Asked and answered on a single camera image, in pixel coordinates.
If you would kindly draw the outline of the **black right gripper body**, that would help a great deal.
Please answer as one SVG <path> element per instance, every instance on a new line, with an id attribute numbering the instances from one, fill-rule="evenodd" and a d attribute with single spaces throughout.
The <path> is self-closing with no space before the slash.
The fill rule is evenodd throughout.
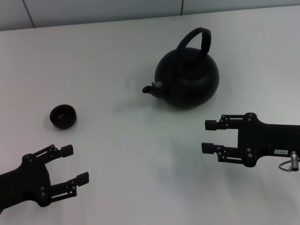
<path id="1" fill-rule="evenodd" d="M 246 113 L 238 129 L 238 148 L 244 150 L 246 167 L 254 167 L 265 156 L 287 157 L 291 167 L 299 167 L 300 127 L 263 123 L 255 113 Z"/>

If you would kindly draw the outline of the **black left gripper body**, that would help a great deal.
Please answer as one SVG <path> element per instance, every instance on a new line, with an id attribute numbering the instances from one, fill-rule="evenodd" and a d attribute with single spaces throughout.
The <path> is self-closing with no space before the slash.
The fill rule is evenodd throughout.
<path id="1" fill-rule="evenodd" d="M 45 164 L 35 155 L 22 157 L 21 165 L 0 176 L 0 205 L 11 207 L 25 201 L 50 205 L 50 176 Z"/>

